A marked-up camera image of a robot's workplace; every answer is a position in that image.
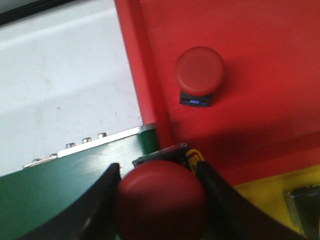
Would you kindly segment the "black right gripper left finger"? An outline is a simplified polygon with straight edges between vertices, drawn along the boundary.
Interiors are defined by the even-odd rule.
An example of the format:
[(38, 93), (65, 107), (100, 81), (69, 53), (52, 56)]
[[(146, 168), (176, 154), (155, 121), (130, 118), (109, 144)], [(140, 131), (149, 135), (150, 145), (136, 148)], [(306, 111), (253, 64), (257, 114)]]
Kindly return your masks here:
[(112, 163), (68, 208), (19, 239), (115, 240), (113, 211), (120, 181), (120, 165)]

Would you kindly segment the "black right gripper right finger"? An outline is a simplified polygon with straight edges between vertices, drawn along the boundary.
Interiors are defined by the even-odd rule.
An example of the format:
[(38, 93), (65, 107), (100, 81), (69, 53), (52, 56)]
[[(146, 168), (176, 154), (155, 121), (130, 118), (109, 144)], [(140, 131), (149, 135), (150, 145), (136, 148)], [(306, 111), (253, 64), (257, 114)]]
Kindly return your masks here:
[(304, 240), (240, 195), (207, 162), (197, 163), (196, 176), (208, 201), (206, 240)]

